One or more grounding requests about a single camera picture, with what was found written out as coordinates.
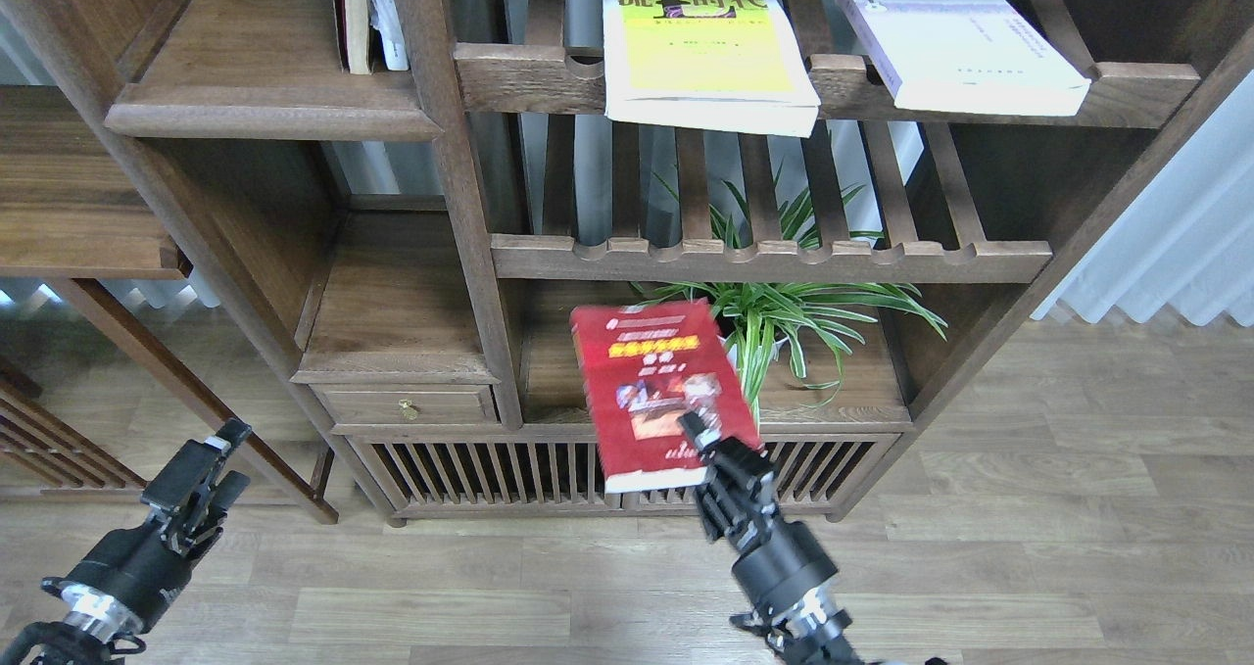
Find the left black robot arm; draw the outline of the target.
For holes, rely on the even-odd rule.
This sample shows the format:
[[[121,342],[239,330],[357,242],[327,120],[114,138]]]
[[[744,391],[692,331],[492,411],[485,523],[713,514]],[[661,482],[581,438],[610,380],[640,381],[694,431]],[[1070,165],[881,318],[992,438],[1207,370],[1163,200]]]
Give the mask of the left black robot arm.
[[[142,524],[108,532],[66,576],[43,580],[41,588],[71,611],[25,626],[3,662],[23,664],[33,647],[35,664],[120,664],[143,652],[142,635],[179,597],[248,487],[250,478],[224,471],[224,462],[251,434],[232,418],[206,440],[186,442],[142,492],[150,507]]]

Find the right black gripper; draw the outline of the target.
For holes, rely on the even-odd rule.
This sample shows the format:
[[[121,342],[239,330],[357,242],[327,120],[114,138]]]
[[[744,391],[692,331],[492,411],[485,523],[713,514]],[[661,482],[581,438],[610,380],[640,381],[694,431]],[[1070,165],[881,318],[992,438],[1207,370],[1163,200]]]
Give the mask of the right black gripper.
[[[709,429],[697,412],[678,419],[707,466],[695,487],[703,535],[726,540],[739,558],[734,577],[749,611],[731,622],[839,622],[829,593],[838,573],[834,561],[806,524],[784,518],[775,492],[775,467],[744,440]]]

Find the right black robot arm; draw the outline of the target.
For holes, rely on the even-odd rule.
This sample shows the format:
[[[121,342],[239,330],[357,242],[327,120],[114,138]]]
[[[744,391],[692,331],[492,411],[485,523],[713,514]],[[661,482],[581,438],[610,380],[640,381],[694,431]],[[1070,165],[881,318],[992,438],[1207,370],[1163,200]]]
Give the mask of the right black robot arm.
[[[785,519],[771,460],[709,429],[695,412],[678,423],[706,467],[696,487],[703,532],[739,555],[734,577],[751,609],[731,625],[762,637],[788,664],[860,664],[844,635],[851,619],[829,593],[838,568],[805,523]]]

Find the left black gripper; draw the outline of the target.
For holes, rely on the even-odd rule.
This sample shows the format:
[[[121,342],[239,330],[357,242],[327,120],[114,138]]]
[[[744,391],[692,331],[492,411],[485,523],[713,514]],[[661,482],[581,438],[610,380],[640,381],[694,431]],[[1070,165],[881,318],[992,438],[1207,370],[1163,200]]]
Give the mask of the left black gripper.
[[[41,588],[71,606],[66,624],[89,635],[153,629],[219,540],[228,509],[251,479],[224,462],[255,429],[238,418],[203,442],[187,440],[142,492],[152,507],[130,529],[108,532],[64,577]]]

